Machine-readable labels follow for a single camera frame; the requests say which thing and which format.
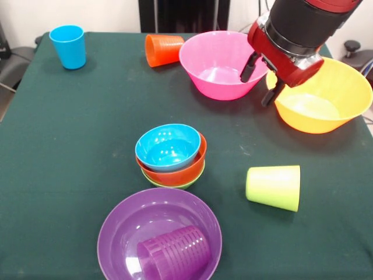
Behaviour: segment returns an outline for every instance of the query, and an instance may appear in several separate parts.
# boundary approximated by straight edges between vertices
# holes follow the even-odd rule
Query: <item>white wall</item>
[[[64,24],[140,32],[138,0],[0,0],[0,21],[11,47],[35,46],[37,36]]]
[[[271,7],[275,0],[268,0]],[[265,2],[262,0],[262,12],[265,12]],[[363,0],[344,26],[327,41],[333,57],[339,59],[344,55],[343,43],[348,39],[357,40],[362,48],[373,48],[373,1]],[[258,17],[258,1],[231,0],[229,13],[229,30],[240,30]]]
[[[274,1],[268,0],[270,7]],[[348,39],[359,41],[363,48],[373,48],[372,11],[373,1],[363,0],[328,40],[335,58],[344,54],[343,43]],[[240,30],[257,16],[258,1],[231,0],[228,29]],[[86,31],[140,32],[138,0],[0,0],[0,21],[11,47],[33,46],[37,36],[67,23],[81,25]]]

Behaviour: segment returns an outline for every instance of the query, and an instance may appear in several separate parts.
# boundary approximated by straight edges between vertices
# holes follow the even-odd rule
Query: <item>blue cup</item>
[[[63,25],[51,31],[52,40],[59,60],[66,69],[78,69],[86,63],[84,30],[76,25]]]

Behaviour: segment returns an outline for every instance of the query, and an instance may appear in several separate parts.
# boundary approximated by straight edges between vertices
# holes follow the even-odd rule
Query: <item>pink bowl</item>
[[[216,100],[233,100],[248,93],[268,71],[259,59],[250,80],[241,82],[241,71],[253,51],[246,34],[211,31],[187,40],[179,56],[200,92]]]

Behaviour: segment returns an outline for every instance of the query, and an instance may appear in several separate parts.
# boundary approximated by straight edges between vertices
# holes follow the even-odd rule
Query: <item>lime green cup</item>
[[[247,171],[248,200],[298,212],[301,168],[296,166],[252,167]]]

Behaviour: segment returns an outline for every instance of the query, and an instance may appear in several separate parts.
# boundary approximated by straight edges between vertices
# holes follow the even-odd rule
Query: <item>orange cup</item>
[[[194,180],[198,175],[200,175],[203,169],[203,162],[205,161],[206,151],[207,151],[207,142],[205,137],[200,135],[200,147],[196,157],[194,158],[192,164],[187,168],[177,170],[174,172],[161,173],[154,172],[148,169],[143,165],[140,160],[136,157],[136,161],[145,174],[152,179],[154,182],[168,186],[168,187],[177,187],[189,183]]]
[[[150,67],[179,61],[179,50],[184,43],[180,36],[148,34],[145,38],[146,60]]]

